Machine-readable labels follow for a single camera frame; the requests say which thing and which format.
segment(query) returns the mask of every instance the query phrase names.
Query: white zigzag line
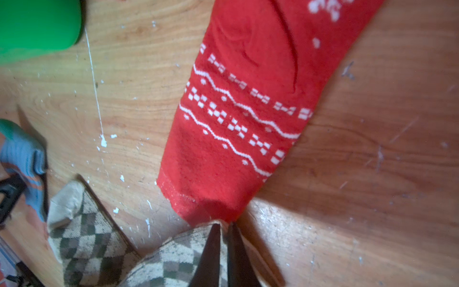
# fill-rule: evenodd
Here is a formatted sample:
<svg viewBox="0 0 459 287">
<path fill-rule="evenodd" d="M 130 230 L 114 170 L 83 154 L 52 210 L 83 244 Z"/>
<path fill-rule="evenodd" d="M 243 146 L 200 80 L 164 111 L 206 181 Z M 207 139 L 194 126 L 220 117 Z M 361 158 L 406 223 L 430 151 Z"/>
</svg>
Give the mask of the white zigzag line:
<svg viewBox="0 0 459 287">
<path fill-rule="evenodd" d="M 193 69 L 194 69 L 194 71 L 195 71 L 195 74 L 200 75 L 200 76 L 203 76 L 203 77 L 206 77 L 206 78 L 209 80 L 209 82 L 210 82 L 210 84 L 212 85 L 212 87 L 213 87 L 214 90 L 216 90 L 217 92 L 220 92 L 220 93 L 222 93 L 222 94 L 227 95 L 227 96 L 233 101 L 233 103 L 234 103 L 236 106 L 241 107 L 241 108 L 243 108 L 244 110 L 248 111 L 248 112 L 252 115 L 252 117 L 253 117 L 257 122 L 262 123 L 262 124 L 268 124 L 268 125 L 272 126 L 272 127 L 279 133 L 279 135 L 281 135 L 281 136 L 283 136 L 283 137 L 285 137 L 285 138 L 287 138 L 287 139 L 297 139 L 297 138 L 300 137 L 300 134 L 288 134 L 288 133 L 284 133 L 284 132 L 276 125 L 276 123 L 273 122 L 273 121 L 266 121 L 266 120 L 261 120 L 261 119 L 259 119 L 259 118 L 257 117 L 257 115 L 255 114 L 255 112 L 252 110 L 251 107 L 236 102 L 236 101 L 234 100 L 233 96 L 230 94 L 229 91 L 223 90 L 223 89 L 221 89 L 221 88 L 218 88 L 218 87 L 215 85 L 215 83 L 213 82 L 213 80 L 212 80 L 212 78 L 210 77 L 209 73 L 204 72 L 204 71 L 200 71 L 200 70 L 196 69 L 196 65 L 193 65 Z"/>
<path fill-rule="evenodd" d="M 196 123 L 197 125 L 200 125 L 200 126 L 206 128 L 208 131 L 210 131 L 210 133 L 213 135 L 213 137 L 214 137 L 216 140 L 224 141 L 224 142 L 226 142 L 227 144 L 229 144 L 229 146 L 231 147 L 231 149 L 234 151 L 235 154 L 237 154 L 237 155 L 239 155 L 239 156 L 241 156 L 241 157 L 243 157 L 243 158 L 246 158 L 246 159 L 250 160 L 250 162 L 252 163 L 253 168 L 255 169 L 256 172 L 258 172 L 259 174 L 264 175 L 264 176 L 266 176 L 266 177 L 269 177 L 269 176 L 272 175 L 271 173 L 269 173 L 269 172 L 267 172 L 267 171 L 264 171 L 264 170 L 262 170 L 262 169 L 259 169 L 259 168 L 257 167 L 257 165 L 255 164 L 255 162 L 253 161 L 253 159 L 252 159 L 251 156 L 249 156 L 249 155 L 246 154 L 246 153 L 238 152 L 238 151 L 235 149 L 235 147 L 233 146 L 233 144 L 232 144 L 228 139 L 216 135 L 216 134 L 212 131 L 212 129 L 211 129 L 207 124 L 198 121 L 198 120 L 196 119 L 196 117 L 194 116 L 194 114 L 193 114 L 192 111 L 190 111 L 189 109 L 187 109 L 187 108 L 185 108 L 185 107 L 182 107 L 181 104 L 179 104 L 179 108 L 180 108 L 182 111 L 184 111 L 185 113 L 189 114 L 189 115 L 193 118 L 193 120 L 195 121 L 195 123 Z"/>
</svg>

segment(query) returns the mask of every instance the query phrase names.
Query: green container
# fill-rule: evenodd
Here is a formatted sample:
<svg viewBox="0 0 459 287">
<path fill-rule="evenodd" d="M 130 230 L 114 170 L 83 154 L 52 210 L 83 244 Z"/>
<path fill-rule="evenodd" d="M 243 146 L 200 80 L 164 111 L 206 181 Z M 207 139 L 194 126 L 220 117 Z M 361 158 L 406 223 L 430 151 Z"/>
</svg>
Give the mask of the green container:
<svg viewBox="0 0 459 287">
<path fill-rule="evenodd" d="M 67 49 L 80 30 L 79 0 L 0 0 L 0 65 Z"/>
</svg>

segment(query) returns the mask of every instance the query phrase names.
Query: wooden floor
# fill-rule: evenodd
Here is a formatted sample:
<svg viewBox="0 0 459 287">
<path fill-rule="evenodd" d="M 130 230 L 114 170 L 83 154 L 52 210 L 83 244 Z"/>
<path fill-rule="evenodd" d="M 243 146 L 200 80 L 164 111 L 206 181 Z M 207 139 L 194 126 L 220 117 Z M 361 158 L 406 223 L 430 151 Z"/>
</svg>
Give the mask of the wooden floor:
<svg viewBox="0 0 459 287">
<path fill-rule="evenodd" d="M 81 175 L 146 254 L 188 228 L 155 180 L 213 1 L 86 5 L 74 47 L 0 67 L 0 117 L 43 136 L 49 196 Z M 387 0 L 250 203 L 242 233 L 286 286 L 459 285 L 458 15 L 455 0 Z M 63 286 L 24 201 L 0 236 Z"/>
</svg>

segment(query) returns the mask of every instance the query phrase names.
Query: argyle sock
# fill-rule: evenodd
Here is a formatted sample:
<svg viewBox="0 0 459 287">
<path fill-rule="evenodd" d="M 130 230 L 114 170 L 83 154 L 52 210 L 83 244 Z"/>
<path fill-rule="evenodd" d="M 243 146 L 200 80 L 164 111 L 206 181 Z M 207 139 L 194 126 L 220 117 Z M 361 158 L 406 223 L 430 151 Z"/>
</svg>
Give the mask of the argyle sock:
<svg viewBox="0 0 459 287">
<path fill-rule="evenodd" d="M 79 181 L 69 182 L 51 199 L 47 223 L 66 287 L 114 287 L 140 259 Z"/>
<path fill-rule="evenodd" d="M 183 219 L 239 217 L 382 2 L 216 0 L 157 180 Z"/>
<path fill-rule="evenodd" d="M 45 187 L 39 175 L 45 173 L 45 150 L 36 139 L 17 124 L 0 119 L 0 133 L 6 140 L 0 151 L 0 163 L 9 174 L 20 174 L 27 188 L 26 203 L 33 207 L 41 221 L 46 221 Z"/>
</svg>

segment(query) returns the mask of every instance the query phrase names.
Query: red christmas sock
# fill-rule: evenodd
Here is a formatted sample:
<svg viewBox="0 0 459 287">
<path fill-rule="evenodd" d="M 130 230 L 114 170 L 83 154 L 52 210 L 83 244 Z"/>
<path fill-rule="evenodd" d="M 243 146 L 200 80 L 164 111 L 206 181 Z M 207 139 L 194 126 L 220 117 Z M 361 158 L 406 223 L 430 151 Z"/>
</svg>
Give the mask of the red christmas sock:
<svg viewBox="0 0 459 287">
<path fill-rule="evenodd" d="M 194 225 L 236 220 L 383 0 L 216 0 L 158 185 Z"/>
</svg>

